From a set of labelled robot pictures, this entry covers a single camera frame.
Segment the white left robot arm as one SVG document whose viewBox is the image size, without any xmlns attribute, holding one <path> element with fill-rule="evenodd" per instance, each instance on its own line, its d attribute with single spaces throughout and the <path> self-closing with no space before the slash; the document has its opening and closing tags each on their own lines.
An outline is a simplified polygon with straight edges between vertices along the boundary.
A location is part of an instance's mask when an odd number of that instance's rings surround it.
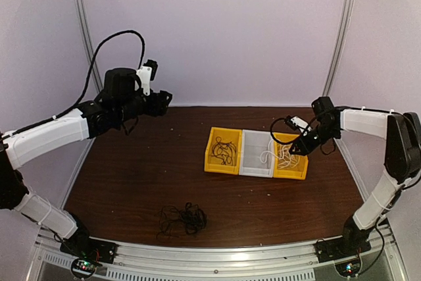
<svg viewBox="0 0 421 281">
<path fill-rule="evenodd" d="M 89 257 L 95 244 L 82 223 L 30 190 L 19 170 L 39 156 L 71 143 L 94 139 L 111 129 L 129 134 L 131 129 L 125 123 L 137 121 L 141 115 L 165 115 L 172 94 L 151 89 L 155 74 L 156 68 L 151 63 L 137 70 L 109 70 L 105 74 L 103 89 L 95 99 L 77 103 L 63 114 L 33 127 L 2 134 L 1 208 L 17 211 L 52 230 L 59 238 L 68 241 L 70 248 L 80 257 Z"/>
</svg>

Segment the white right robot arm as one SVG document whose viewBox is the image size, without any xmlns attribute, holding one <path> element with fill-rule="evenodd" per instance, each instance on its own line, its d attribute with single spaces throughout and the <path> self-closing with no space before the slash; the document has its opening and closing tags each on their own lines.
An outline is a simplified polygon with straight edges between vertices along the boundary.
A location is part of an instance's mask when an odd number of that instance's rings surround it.
<svg viewBox="0 0 421 281">
<path fill-rule="evenodd" d="M 335 106 L 329 97 L 312 102 L 314 117 L 306 122 L 288 116 L 284 122 L 299 135 L 291 142 L 292 155 L 305 156 L 342 132 L 356 132 L 385 142 L 383 173 L 366 201 L 344 224 L 337 250 L 352 255 L 394 207 L 409 180 L 420 172 L 420 120 L 416 113 Z"/>
</svg>

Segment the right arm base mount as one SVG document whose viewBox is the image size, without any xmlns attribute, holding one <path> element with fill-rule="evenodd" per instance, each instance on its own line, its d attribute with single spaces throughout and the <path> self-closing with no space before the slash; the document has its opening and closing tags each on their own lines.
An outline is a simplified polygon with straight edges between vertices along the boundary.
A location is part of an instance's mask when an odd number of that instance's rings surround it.
<svg viewBox="0 0 421 281">
<path fill-rule="evenodd" d="M 330 240 L 320 238 L 313 246 L 319 263 L 332 262 L 338 275 L 347 279 L 355 278 L 362 272 L 361 255 L 371 250 L 369 242 L 363 242 L 356 248 L 346 248 L 342 237 Z"/>
</svg>

